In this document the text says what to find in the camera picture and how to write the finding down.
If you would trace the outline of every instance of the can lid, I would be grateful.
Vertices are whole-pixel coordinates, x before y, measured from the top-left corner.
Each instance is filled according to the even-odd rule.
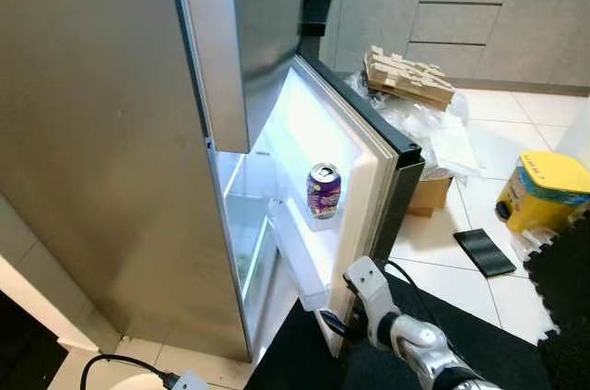
[[[527,151],[520,154],[520,160],[536,185],[590,194],[590,172],[574,158],[560,153]]]
[[[331,183],[338,177],[338,169],[333,164],[322,162],[312,167],[311,175],[319,183]]]

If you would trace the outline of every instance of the plastic bag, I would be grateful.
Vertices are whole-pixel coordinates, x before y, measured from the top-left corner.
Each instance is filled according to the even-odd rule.
[[[367,89],[361,72],[345,80],[394,126],[422,147],[426,163],[422,181],[479,175],[479,162],[467,135],[469,116],[465,95],[456,91],[445,112],[418,102]]]

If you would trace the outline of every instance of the black cable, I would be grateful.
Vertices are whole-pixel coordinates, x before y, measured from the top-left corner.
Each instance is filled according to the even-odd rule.
[[[405,279],[407,279],[407,282],[409,282],[409,285],[414,290],[414,293],[416,293],[416,296],[418,297],[418,300],[420,301],[420,304],[422,305],[422,308],[424,309],[424,311],[426,312],[426,314],[428,315],[428,317],[431,319],[431,323],[433,323],[434,325],[436,325],[437,327],[439,327],[441,330],[443,330],[443,326],[441,325],[441,323],[439,323],[439,321],[436,319],[436,316],[434,316],[434,313],[432,312],[431,308],[424,301],[424,298],[422,296],[422,294],[424,292],[422,291],[422,289],[420,289],[416,285],[416,283],[414,282],[414,280],[412,279],[412,277],[406,272],[406,270],[404,270],[401,266],[399,266],[398,264],[394,263],[390,259],[388,259],[387,261],[385,261],[385,263],[388,264],[388,265],[390,265],[391,267],[393,267],[395,270],[397,270],[399,273],[401,273],[402,276]],[[451,349],[451,351],[455,355],[457,355],[463,362],[466,363],[466,361],[463,358],[463,356],[461,356],[461,354],[457,351],[457,349],[455,348],[455,346],[451,342],[451,339],[447,338],[446,342],[449,345],[449,349]]]
[[[424,301],[424,299],[422,297],[422,293],[423,293],[422,290],[416,285],[416,283],[411,278],[411,276],[406,272],[406,270],[404,270],[401,266],[394,263],[390,259],[385,261],[385,263],[390,265],[391,267],[393,267],[395,270],[397,270],[399,273],[401,273],[405,279],[407,279],[407,282],[409,282],[409,285],[414,290],[414,293],[416,293],[416,296],[418,297],[418,300],[420,301],[422,308],[424,309],[424,311],[426,312],[426,314],[430,318],[431,323],[440,327],[441,324],[438,322],[438,320],[436,319],[436,316],[434,316],[434,313],[431,311],[431,308],[426,304],[426,302]]]
[[[164,388],[168,389],[173,388],[179,379],[178,375],[158,370],[153,365],[148,364],[147,362],[143,362],[142,360],[137,360],[135,358],[122,355],[98,355],[89,360],[84,366],[84,370],[82,371],[82,377],[80,378],[80,390],[86,390],[86,381],[89,376],[90,367],[92,367],[92,364],[94,364],[98,360],[119,360],[121,362],[127,362],[130,364],[138,365],[139,367],[143,367],[144,369],[156,374],[162,380]]]

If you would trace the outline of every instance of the wooden pallet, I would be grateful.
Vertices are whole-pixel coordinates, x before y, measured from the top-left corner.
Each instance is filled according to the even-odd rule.
[[[414,63],[395,53],[385,55],[377,46],[372,46],[365,54],[364,63],[367,85],[371,89],[416,100],[442,111],[453,98],[453,86],[436,65]]]

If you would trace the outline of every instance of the black phone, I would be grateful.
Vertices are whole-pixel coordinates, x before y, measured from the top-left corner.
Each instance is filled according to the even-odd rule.
[[[495,277],[516,270],[483,229],[459,231],[453,236],[484,277]]]

